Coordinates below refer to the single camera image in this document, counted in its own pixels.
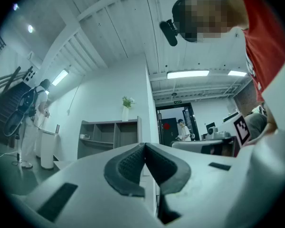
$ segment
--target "white shelving unit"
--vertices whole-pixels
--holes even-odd
[[[142,141],[142,120],[137,117],[128,122],[89,123],[82,121],[80,134],[87,134],[90,139],[79,137],[78,159],[132,143],[140,143]]]

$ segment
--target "potted plant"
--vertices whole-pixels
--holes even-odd
[[[135,104],[135,101],[132,97],[128,98],[126,96],[123,97],[123,117],[122,121],[127,122],[129,120],[129,108],[132,104]]]

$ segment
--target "fluorescent light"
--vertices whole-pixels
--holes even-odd
[[[238,72],[238,71],[230,71],[228,73],[228,75],[232,75],[232,76],[242,76],[244,77],[247,73],[243,73],[243,72]]]
[[[197,77],[197,76],[207,76],[208,70],[191,70],[191,71],[179,71],[179,72],[168,72],[167,79],[171,78],[185,78],[185,77]]]
[[[68,72],[66,70],[62,70],[61,73],[54,79],[54,81],[52,82],[52,84],[54,86],[58,85],[58,83],[65,77],[68,75]]]
[[[19,7],[18,7],[18,4],[15,3],[14,6],[13,6],[13,9],[16,11],[17,8],[19,8]]]
[[[33,27],[31,25],[28,26],[28,31],[29,31],[29,33],[33,32]]]

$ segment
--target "floor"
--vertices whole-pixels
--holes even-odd
[[[0,156],[2,155],[1,153],[14,151],[17,151],[17,149],[0,143]],[[2,188],[4,188],[7,193],[19,196],[28,195],[40,183],[59,171],[56,166],[54,166],[52,170],[41,168],[40,159],[36,157],[30,163],[33,165],[33,168],[26,170],[21,168],[21,164],[17,165],[17,153],[0,157],[0,182]]]

